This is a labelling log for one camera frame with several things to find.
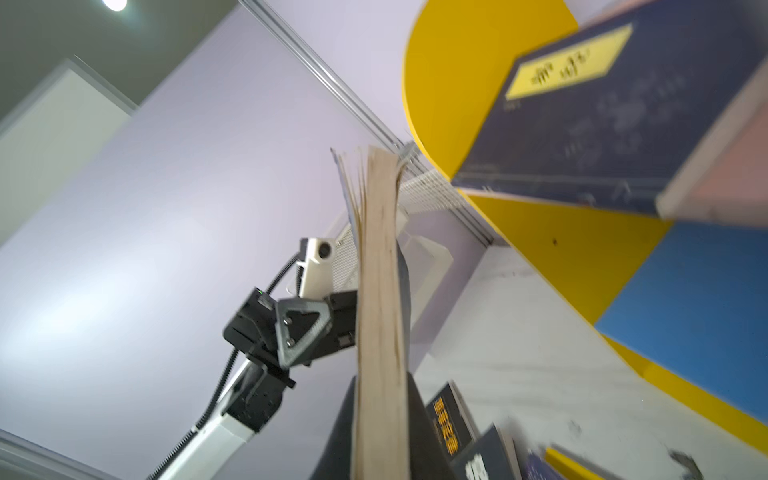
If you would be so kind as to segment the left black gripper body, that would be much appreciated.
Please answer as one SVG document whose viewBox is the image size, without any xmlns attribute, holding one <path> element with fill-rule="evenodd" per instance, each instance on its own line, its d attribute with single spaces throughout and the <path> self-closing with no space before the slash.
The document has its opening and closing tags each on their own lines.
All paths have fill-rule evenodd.
<svg viewBox="0 0 768 480">
<path fill-rule="evenodd" d="M 278 301 L 258 289 L 254 290 L 225 327 L 223 337 L 250 360 L 262 362 L 271 369 L 289 371 L 281 368 L 277 356 Z M 355 345 L 357 292 L 334 293 L 322 301 L 330 306 L 332 324 L 315 350 L 312 361 Z"/>
</svg>

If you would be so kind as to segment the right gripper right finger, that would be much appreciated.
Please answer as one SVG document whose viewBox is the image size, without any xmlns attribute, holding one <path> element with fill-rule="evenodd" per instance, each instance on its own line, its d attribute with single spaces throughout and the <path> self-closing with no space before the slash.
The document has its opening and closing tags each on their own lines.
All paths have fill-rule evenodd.
<svg viewBox="0 0 768 480">
<path fill-rule="evenodd" d="M 413 480 L 454 480 L 411 373 L 407 374 L 410 472 Z"/>
</svg>

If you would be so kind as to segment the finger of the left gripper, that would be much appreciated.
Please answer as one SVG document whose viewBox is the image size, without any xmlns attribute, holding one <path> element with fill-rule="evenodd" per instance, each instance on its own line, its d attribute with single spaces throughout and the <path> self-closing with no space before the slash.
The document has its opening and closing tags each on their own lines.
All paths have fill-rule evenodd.
<svg viewBox="0 0 768 480">
<path fill-rule="evenodd" d="M 276 305 L 277 356 L 282 369 L 310 363 L 327 335 L 332 316 L 326 301 L 292 298 Z"/>
</svg>

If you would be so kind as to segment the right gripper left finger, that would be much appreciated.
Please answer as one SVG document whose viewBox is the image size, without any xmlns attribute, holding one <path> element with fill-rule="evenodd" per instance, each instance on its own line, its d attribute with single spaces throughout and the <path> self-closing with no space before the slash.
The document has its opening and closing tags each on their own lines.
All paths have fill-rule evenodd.
<svg viewBox="0 0 768 480">
<path fill-rule="evenodd" d="M 352 432 L 357 377 L 353 377 L 343 398 L 325 448 L 310 480 L 349 480 L 352 465 Z"/>
</svg>

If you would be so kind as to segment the navy blue book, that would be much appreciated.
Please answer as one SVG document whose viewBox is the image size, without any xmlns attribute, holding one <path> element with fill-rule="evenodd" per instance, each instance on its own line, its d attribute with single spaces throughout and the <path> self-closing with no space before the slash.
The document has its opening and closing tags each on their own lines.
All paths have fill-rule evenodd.
<svg viewBox="0 0 768 480">
<path fill-rule="evenodd" d="M 452 183 L 667 216 L 766 100 L 765 2 L 649 1 L 518 58 Z"/>
<path fill-rule="evenodd" d="M 334 158 L 358 254 L 353 479 L 410 476 L 408 382 L 396 217 L 403 163 L 375 146 Z"/>
</svg>

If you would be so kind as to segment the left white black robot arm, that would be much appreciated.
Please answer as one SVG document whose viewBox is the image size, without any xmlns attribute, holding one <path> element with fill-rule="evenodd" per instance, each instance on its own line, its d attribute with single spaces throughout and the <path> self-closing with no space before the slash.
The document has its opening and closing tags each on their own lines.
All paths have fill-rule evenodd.
<svg viewBox="0 0 768 480">
<path fill-rule="evenodd" d="M 275 300 L 255 289 L 223 332 L 244 365 L 220 378 L 203 415 L 151 478 L 213 478 L 276 414 L 296 385 L 292 368 L 355 345 L 356 313 L 356 291 Z"/>
</svg>

